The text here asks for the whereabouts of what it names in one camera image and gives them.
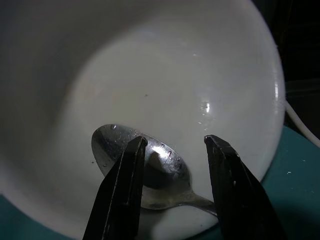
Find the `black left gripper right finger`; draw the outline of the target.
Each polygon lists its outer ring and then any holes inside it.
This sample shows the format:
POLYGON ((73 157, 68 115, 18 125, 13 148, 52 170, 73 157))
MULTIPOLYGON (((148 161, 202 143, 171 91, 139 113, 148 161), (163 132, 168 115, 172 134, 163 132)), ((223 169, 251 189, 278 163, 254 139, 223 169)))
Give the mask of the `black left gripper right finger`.
POLYGON ((212 195, 225 240, 285 240, 287 236, 258 179, 225 140, 204 137, 212 195))

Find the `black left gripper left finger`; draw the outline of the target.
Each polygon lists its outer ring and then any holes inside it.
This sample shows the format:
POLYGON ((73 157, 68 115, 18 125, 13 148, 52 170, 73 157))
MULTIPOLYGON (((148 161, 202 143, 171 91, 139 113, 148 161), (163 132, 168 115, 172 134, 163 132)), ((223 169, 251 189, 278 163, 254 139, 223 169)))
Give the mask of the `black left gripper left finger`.
POLYGON ((138 234, 148 141, 129 141, 99 186, 85 240, 134 240, 138 234))

